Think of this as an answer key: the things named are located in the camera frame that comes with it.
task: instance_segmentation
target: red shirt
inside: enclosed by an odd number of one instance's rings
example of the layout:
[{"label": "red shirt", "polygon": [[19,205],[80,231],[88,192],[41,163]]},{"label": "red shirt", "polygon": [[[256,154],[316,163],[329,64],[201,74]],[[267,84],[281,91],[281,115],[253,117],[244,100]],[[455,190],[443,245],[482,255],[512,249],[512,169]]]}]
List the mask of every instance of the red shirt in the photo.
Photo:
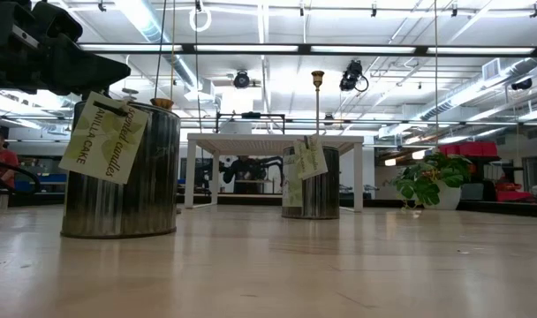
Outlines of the red shirt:
[{"label": "red shirt", "polygon": [[[19,166],[18,156],[8,149],[2,149],[0,151],[0,163],[7,163],[14,167]],[[0,178],[7,172],[7,169],[0,167]],[[6,184],[11,187],[15,187],[15,177],[11,177],[7,180]]]}]

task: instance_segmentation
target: white table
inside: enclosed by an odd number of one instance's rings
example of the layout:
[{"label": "white table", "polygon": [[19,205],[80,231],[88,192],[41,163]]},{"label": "white table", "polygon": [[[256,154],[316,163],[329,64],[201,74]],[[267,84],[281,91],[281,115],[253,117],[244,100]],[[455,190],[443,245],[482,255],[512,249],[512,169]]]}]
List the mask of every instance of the white table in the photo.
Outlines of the white table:
[{"label": "white table", "polygon": [[[353,171],[355,182],[353,187],[354,211],[363,210],[363,137],[358,136],[325,136],[322,135],[323,146],[339,150],[343,155],[354,149]],[[303,140],[303,135],[255,135],[255,134],[220,134],[220,133],[188,133],[188,156],[186,160],[186,184],[194,184],[196,168],[196,146],[213,155],[212,171],[219,171],[220,155],[283,155],[284,149],[292,147],[295,140]],[[210,185],[212,203],[217,204],[219,192],[219,173],[212,172]],[[194,188],[185,189],[185,207],[194,208]]]}]

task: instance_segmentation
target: lamp post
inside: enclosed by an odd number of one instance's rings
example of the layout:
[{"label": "lamp post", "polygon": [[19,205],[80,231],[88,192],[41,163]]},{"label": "lamp post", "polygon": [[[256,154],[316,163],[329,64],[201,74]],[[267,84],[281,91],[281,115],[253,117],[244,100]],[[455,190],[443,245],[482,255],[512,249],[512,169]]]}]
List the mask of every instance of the lamp post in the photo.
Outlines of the lamp post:
[{"label": "lamp post", "polygon": [[323,83],[323,71],[313,71],[315,86],[315,133],[320,134],[320,86]]}]

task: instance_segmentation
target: potted plant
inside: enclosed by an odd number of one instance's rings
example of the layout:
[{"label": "potted plant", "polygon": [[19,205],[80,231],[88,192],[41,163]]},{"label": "potted plant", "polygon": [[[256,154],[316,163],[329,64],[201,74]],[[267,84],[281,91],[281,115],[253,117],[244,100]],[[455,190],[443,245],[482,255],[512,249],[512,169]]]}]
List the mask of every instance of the potted plant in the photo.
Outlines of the potted plant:
[{"label": "potted plant", "polygon": [[409,208],[408,201],[415,199],[414,208],[457,208],[461,199],[461,186],[471,177],[471,162],[461,155],[434,153],[422,162],[406,168],[393,184]]}]

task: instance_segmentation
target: wooden floor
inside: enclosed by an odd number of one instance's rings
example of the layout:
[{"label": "wooden floor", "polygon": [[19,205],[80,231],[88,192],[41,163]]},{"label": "wooden floor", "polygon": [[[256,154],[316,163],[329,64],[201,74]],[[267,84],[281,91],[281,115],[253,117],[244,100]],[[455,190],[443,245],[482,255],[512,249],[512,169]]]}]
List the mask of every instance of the wooden floor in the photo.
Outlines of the wooden floor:
[{"label": "wooden floor", "polygon": [[0,216],[0,318],[537,317],[537,218],[184,210],[178,233],[60,238],[61,207]]}]

